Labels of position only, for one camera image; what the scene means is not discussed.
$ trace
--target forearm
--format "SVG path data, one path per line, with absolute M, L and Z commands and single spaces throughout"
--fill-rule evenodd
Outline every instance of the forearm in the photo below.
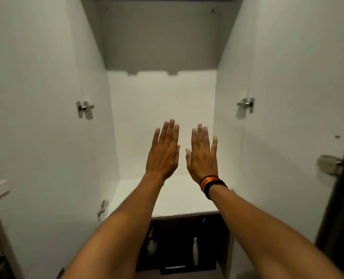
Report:
M 209 194 L 262 278 L 344 278 L 312 243 L 283 222 L 224 186 L 212 186 Z
M 146 174 L 84 246 L 63 278 L 132 278 L 162 186 L 161 176 Z

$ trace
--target wristband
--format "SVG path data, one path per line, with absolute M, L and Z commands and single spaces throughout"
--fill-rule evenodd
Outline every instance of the wristband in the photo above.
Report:
M 209 175 L 202 179 L 200 182 L 200 189 L 204 192 L 207 199 L 210 200 L 208 192 L 213 185 L 223 185 L 227 188 L 225 182 L 223 182 L 218 176 Z

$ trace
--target lower cabinet compartment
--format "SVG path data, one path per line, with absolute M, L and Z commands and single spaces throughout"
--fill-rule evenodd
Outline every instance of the lower cabinet compartment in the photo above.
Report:
M 229 246 L 230 232 L 220 214 L 152 220 L 136 271 L 160 269 L 162 275 L 196 272 L 216 269 L 218 262 L 225 274 Z

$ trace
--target finger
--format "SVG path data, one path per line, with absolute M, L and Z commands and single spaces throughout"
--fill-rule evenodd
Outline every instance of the finger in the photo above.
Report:
M 199 146 L 199 148 L 204 148 L 202 124 L 198 124 L 198 146 Z
M 190 173 L 191 170 L 191 150 L 186 149 L 186 167 L 188 172 Z
M 166 135 L 167 135 L 168 125 L 169 125 L 169 122 L 166 121 L 163 125 L 163 129 L 159 137 L 159 143 L 164 143 L 164 140 L 166 139 Z
M 167 131 L 166 140 L 165 140 L 165 143 L 167 144 L 170 144 L 172 141 L 174 127 L 175 127 L 175 121 L 171 119 L 169 121 L 168 131 Z
M 193 128 L 193 132 L 191 133 L 191 149 L 193 151 L 198 149 L 198 134 L 196 128 Z
M 173 137 L 172 137 L 172 142 L 171 145 L 176 146 L 178 143 L 178 133 L 180 131 L 180 126 L 178 124 L 175 125 L 175 129 L 173 131 Z
M 154 132 L 153 142 L 151 143 L 151 149 L 154 149 L 156 145 L 158 145 L 159 133 L 160 133 L 160 128 L 157 128 Z
M 204 145 L 207 147 L 207 149 L 210 148 L 210 138 L 208 136 L 208 128 L 203 127 L 203 140 L 204 140 Z
M 175 166 L 178 167 L 178 158 L 180 157 L 180 145 L 177 146 L 176 157 L 175 157 Z
M 212 149 L 211 149 L 211 153 L 216 155 L 217 153 L 217 136 L 213 136 L 213 143 L 212 143 Z

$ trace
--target hand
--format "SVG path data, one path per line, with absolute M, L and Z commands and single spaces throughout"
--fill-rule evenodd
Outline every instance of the hand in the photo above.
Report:
M 191 178 L 198 184 L 208 175 L 218 176 L 217 169 L 217 136 L 213 136 L 212 148 L 208 128 L 198 125 L 198 132 L 194 128 L 191 134 L 191 151 L 186 149 L 186 166 Z
M 165 122 L 159 137 L 160 129 L 154 133 L 153 143 L 146 163 L 146 174 L 162 178 L 163 182 L 170 178 L 178 167 L 180 145 L 178 142 L 179 125 L 171 119 Z

